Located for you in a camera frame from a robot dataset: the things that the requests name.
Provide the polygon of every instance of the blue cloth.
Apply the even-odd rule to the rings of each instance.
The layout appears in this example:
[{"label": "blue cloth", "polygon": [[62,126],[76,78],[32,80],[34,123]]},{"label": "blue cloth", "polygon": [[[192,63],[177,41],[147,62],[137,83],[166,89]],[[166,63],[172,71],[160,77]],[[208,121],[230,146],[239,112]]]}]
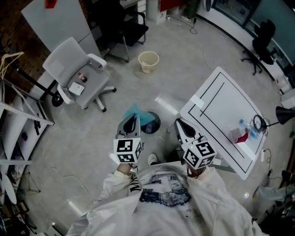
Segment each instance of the blue cloth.
[{"label": "blue cloth", "polygon": [[155,120],[155,117],[151,113],[139,110],[136,103],[134,103],[129,108],[129,110],[126,111],[123,118],[125,119],[126,117],[128,117],[131,114],[135,114],[135,118],[139,117],[141,126],[144,126],[147,123]]}]

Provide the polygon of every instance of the sleeve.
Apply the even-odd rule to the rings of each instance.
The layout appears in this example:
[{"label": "sleeve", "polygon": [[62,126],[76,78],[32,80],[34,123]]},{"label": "sleeve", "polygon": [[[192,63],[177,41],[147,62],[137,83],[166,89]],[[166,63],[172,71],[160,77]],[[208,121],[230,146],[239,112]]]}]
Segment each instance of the sleeve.
[{"label": "sleeve", "polygon": [[112,194],[119,192],[126,188],[130,183],[130,176],[115,170],[109,174],[103,182],[103,190],[100,194],[98,201],[104,201]]},{"label": "sleeve", "polygon": [[189,191],[213,236],[262,236],[251,215],[226,191],[215,168],[206,168],[199,178],[188,177]]},{"label": "sleeve", "polygon": [[87,214],[79,217],[75,222],[71,225],[66,236],[81,236],[88,226]]}]

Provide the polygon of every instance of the black office chair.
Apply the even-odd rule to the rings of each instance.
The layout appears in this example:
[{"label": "black office chair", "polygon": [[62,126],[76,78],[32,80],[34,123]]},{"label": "black office chair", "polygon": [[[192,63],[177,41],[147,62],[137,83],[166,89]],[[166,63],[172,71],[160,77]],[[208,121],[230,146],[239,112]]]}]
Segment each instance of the black office chair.
[{"label": "black office chair", "polygon": [[[273,65],[273,60],[271,56],[277,51],[273,49],[272,52],[269,52],[267,50],[267,46],[271,42],[271,38],[274,36],[275,31],[276,31],[276,26],[274,25],[273,22],[270,20],[267,20],[267,22],[262,22],[260,25],[260,28],[256,25],[255,28],[255,33],[257,34],[257,37],[252,41],[252,45],[254,50],[259,56],[260,61],[264,61],[265,63],[269,65]],[[251,52],[244,50],[243,53],[246,53],[249,57],[248,58],[243,58],[241,61],[249,61],[253,64],[254,66],[254,73],[253,75],[256,74],[256,67],[260,69],[259,73],[262,73],[262,69],[260,66],[260,62],[257,59],[255,55],[253,55]]]},{"label": "black office chair", "polygon": [[[145,14],[142,12],[130,11],[124,9],[118,0],[99,0],[93,5],[94,19],[99,25],[102,37],[96,43],[108,48],[110,43],[122,43],[125,45],[127,59],[112,55],[117,59],[129,62],[129,52],[127,46],[133,46],[136,42],[143,44],[146,41]],[[143,18],[143,24],[137,24],[132,21],[124,21],[127,14],[140,15]]]}]

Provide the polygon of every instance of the chair armrest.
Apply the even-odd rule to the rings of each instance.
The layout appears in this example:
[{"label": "chair armrest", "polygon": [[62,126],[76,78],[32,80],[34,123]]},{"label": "chair armrest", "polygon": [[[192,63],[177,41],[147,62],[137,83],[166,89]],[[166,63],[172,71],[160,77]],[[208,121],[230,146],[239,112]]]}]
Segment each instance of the chair armrest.
[{"label": "chair armrest", "polygon": [[146,18],[146,15],[144,13],[142,13],[142,12],[137,12],[137,11],[132,10],[132,11],[130,11],[128,13],[133,13],[133,14],[136,14],[136,15],[140,15],[140,16],[142,16],[143,19]]},{"label": "chair armrest", "polygon": [[57,85],[57,91],[59,92],[60,96],[63,98],[65,103],[66,104],[74,103],[75,100],[72,99],[70,93],[68,92],[68,94],[66,94],[64,90],[67,92],[67,90],[61,87],[61,85]]},{"label": "chair armrest", "polygon": [[99,68],[103,71],[106,68],[106,61],[92,53],[87,55],[90,59],[93,59],[94,61],[98,62],[100,64]]}]

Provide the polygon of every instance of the white shirt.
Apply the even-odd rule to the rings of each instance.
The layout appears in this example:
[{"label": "white shirt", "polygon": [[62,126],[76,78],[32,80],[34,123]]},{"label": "white shirt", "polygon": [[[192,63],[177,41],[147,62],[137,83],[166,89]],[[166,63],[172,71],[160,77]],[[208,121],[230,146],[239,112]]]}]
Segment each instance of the white shirt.
[{"label": "white shirt", "polygon": [[261,236],[250,214],[226,191],[215,168],[197,178],[179,162],[153,165],[137,175],[115,171],[94,209],[69,236]]}]

